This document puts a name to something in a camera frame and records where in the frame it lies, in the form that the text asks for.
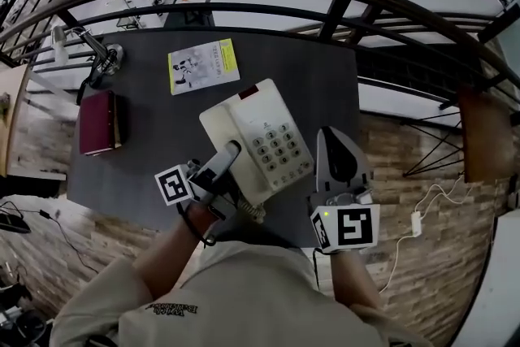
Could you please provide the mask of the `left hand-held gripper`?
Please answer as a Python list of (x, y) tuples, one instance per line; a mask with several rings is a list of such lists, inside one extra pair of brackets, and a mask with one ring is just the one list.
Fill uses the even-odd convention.
[(227, 180), (240, 153), (241, 144), (231, 140), (202, 166), (192, 160), (156, 174), (166, 205), (175, 206), (185, 217), (193, 204), (202, 204), (218, 220), (230, 219), (236, 213), (236, 203)]

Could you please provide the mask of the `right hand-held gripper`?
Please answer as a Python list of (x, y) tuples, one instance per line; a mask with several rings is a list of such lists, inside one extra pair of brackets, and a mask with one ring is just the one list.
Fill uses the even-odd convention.
[(321, 252), (376, 246), (380, 205), (373, 203), (373, 170), (361, 148), (336, 128), (320, 128), (314, 178), (310, 221)]

